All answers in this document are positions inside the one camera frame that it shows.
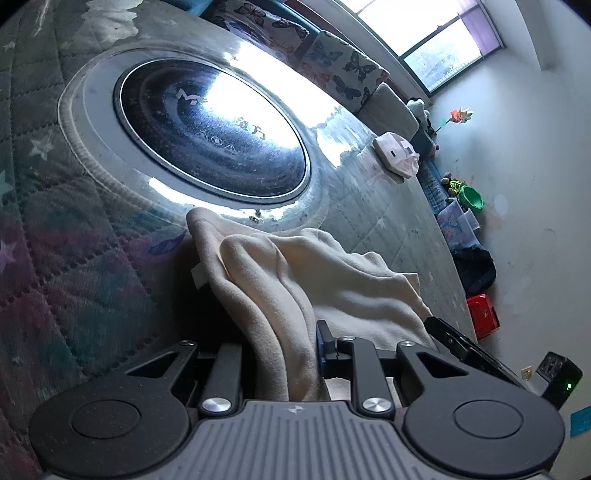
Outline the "pink white tissue pack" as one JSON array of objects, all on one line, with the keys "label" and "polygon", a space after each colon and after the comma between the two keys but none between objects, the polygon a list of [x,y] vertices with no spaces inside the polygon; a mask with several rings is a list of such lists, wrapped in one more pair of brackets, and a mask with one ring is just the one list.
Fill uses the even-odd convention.
[{"label": "pink white tissue pack", "polygon": [[373,140],[374,150],[390,172],[410,179],[419,171],[420,154],[401,135],[387,132]]}]

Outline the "blue corner sofa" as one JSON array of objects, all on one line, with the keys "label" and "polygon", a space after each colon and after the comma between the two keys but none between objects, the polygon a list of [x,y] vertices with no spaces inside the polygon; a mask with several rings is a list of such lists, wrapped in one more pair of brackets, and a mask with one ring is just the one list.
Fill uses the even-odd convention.
[{"label": "blue corner sofa", "polygon": [[172,6],[249,41],[290,65],[332,96],[377,135],[393,132],[420,155],[418,181],[434,213],[448,206],[448,192],[433,163],[439,146],[428,134],[430,113],[418,97],[404,99],[390,73],[337,34],[322,30],[297,1],[172,1]]}]

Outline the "red plastic stool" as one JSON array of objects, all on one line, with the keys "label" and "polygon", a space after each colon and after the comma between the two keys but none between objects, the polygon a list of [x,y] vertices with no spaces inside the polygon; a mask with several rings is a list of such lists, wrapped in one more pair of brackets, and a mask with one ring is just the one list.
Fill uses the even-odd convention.
[{"label": "red plastic stool", "polygon": [[475,334],[481,340],[500,328],[500,322],[492,301],[486,294],[467,299]]}]

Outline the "green plastic bowl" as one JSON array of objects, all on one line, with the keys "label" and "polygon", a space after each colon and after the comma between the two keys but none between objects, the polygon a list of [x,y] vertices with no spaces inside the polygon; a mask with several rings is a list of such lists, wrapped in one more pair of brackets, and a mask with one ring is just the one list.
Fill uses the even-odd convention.
[{"label": "green plastic bowl", "polygon": [[472,186],[463,185],[459,191],[460,203],[470,209],[473,213],[480,213],[485,208],[485,201],[482,195]]}]

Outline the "round black induction cooktop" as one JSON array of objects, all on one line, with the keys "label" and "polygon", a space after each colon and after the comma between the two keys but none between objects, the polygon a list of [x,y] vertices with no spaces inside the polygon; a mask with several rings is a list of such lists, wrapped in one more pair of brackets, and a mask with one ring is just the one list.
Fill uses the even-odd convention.
[{"label": "round black induction cooktop", "polygon": [[108,50],[74,74],[57,113],[91,177],[159,217],[204,207],[273,231],[328,212],[324,155],[294,111],[193,50]]}]

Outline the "window with green frame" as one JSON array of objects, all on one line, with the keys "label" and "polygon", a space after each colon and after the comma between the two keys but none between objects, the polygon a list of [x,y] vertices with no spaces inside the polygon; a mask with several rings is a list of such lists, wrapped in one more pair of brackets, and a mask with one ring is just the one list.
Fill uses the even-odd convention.
[{"label": "window with green frame", "polygon": [[504,44],[481,1],[341,1],[430,96]]}]

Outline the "cream white garment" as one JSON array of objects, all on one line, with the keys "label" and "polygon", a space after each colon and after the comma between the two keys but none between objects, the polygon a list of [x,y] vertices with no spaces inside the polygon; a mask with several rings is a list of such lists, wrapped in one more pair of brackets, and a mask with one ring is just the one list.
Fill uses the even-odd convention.
[{"label": "cream white garment", "polygon": [[256,353],[256,396],[273,401],[345,399],[345,384],[325,382],[317,323],[379,349],[410,340],[435,344],[432,313],[415,273],[392,271],[376,252],[349,253],[328,232],[277,236],[204,209],[186,222],[215,296]]}]

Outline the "butterfly cushion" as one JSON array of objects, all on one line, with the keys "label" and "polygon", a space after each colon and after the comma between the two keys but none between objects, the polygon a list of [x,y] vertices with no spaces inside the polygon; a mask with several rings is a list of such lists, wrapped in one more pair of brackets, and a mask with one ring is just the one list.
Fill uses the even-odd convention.
[{"label": "butterfly cushion", "polygon": [[297,71],[353,114],[390,75],[365,53],[328,31],[318,33]]},{"label": "butterfly cushion", "polygon": [[267,52],[290,57],[310,31],[249,1],[218,1],[209,16],[218,27]]}]

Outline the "butterfly cushion left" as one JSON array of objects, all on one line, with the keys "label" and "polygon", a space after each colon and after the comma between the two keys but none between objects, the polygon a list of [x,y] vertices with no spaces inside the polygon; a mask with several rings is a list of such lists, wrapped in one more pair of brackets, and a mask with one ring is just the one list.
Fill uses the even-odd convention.
[{"label": "butterfly cushion left", "polygon": [[290,57],[310,31],[249,1],[218,1],[209,16],[218,27],[267,52]]}]

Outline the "clear plastic storage box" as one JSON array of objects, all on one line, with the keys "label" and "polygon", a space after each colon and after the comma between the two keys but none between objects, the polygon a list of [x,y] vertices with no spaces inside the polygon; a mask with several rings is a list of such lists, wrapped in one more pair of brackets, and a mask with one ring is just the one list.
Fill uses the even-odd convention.
[{"label": "clear plastic storage box", "polygon": [[456,200],[437,215],[437,222],[452,252],[481,247],[475,233],[480,224],[472,211],[464,211]]}]

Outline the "white plush toy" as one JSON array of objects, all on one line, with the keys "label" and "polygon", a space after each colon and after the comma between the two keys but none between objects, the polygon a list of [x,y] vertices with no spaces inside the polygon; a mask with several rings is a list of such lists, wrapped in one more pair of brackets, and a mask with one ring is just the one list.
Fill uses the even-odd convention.
[{"label": "white plush toy", "polygon": [[421,98],[410,98],[407,102],[407,107],[423,127],[427,128],[431,125],[431,114],[427,109],[425,102]]}]

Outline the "plain grey cushion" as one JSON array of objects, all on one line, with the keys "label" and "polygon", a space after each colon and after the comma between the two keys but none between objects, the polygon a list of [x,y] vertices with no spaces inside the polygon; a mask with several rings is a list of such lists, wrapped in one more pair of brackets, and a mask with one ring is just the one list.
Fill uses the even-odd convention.
[{"label": "plain grey cushion", "polygon": [[412,140],[420,128],[411,110],[386,83],[377,87],[356,117],[377,136],[393,132]]}]

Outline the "black backpack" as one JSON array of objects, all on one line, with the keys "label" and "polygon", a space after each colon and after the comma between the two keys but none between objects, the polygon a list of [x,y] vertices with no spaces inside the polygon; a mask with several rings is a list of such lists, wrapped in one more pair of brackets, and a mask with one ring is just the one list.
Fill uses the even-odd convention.
[{"label": "black backpack", "polygon": [[485,293],[496,280],[497,270],[488,250],[473,245],[452,251],[467,298]]}]

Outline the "butterfly cushion right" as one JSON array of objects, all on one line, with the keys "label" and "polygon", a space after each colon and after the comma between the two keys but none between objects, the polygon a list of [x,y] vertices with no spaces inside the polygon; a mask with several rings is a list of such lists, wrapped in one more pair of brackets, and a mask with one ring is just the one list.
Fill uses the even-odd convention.
[{"label": "butterfly cushion right", "polygon": [[297,71],[353,114],[390,75],[365,53],[328,31],[318,33]]}]

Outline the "colourful pinwheel toy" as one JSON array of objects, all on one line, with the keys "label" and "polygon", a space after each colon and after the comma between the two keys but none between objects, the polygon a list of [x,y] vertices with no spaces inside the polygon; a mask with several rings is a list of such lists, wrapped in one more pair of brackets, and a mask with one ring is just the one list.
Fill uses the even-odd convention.
[{"label": "colourful pinwheel toy", "polygon": [[441,126],[436,130],[438,133],[444,126],[448,124],[465,124],[472,119],[474,112],[469,108],[460,107],[450,112],[449,118],[444,120]]}]

